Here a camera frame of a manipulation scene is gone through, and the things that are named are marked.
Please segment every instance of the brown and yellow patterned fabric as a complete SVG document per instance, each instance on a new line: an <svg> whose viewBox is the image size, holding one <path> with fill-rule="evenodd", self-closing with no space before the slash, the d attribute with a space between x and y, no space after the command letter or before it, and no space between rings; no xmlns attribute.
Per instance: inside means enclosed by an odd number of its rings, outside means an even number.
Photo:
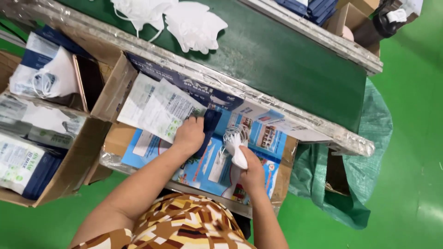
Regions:
<svg viewBox="0 0 443 249"><path fill-rule="evenodd" d="M254 249L222 204L201 196L170 194L157 199L133 231L115 230L75 249Z"/></svg>

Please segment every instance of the woman's arm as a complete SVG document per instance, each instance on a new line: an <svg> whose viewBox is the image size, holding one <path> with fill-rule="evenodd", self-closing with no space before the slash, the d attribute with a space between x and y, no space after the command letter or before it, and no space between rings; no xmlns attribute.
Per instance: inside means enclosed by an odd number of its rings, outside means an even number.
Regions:
<svg viewBox="0 0 443 249"><path fill-rule="evenodd" d="M177 129L174 144L118 185L84 220L70 248L116 229L132 230L171 179L174 172L201 147L203 117L190 117Z"/></svg>
<svg viewBox="0 0 443 249"><path fill-rule="evenodd" d="M250 149L244 146L240 146L240 149L248 161L248 169L241 173L241 184L251 198L253 207L254 246L257 249L288 249L288 243L264 189L263 166Z"/></svg>

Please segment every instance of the smartphone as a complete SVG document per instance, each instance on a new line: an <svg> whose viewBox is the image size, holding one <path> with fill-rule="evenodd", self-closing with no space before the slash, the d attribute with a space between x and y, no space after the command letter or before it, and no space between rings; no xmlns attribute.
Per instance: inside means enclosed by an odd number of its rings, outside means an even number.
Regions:
<svg viewBox="0 0 443 249"><path fill-rule="evenodd" d="M80 96L83 102L83 110L86 113L91 113L105 86L101 77L100 67L97 62L81 55L74 54L73 59Z"/></svg>

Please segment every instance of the green floor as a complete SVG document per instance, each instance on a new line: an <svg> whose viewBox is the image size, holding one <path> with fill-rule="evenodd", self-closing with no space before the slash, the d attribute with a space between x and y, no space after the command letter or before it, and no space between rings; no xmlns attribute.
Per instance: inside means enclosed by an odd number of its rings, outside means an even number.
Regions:
<svg viewBox="0 0 443 249"><path fill-rule="evenodd" d="M278 219L291 248L443 248L442 44L441 0L426 0L417 21L382 42L384 73L372 80L392 113L394 132L367 203L369 225L354 231L290 195ZM36 209L0 202L0 249L65 248L86 214L123 178L115 173Z"/></svg>

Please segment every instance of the person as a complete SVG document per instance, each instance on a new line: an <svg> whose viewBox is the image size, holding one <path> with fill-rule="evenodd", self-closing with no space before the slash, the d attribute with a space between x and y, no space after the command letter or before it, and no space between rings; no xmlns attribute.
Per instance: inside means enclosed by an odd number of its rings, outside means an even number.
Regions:
<svg viewBox="0 0 443 249"><path fill-rule="evenodd" d="M210 198L181 193L157 198L204 138L203 117L186 119L169 149L125 179L86 217L70 248L289 248L264 188L263 166L247 147L241 147L248 169L240 179L253 206L254 245L234 215Z"/></svg>

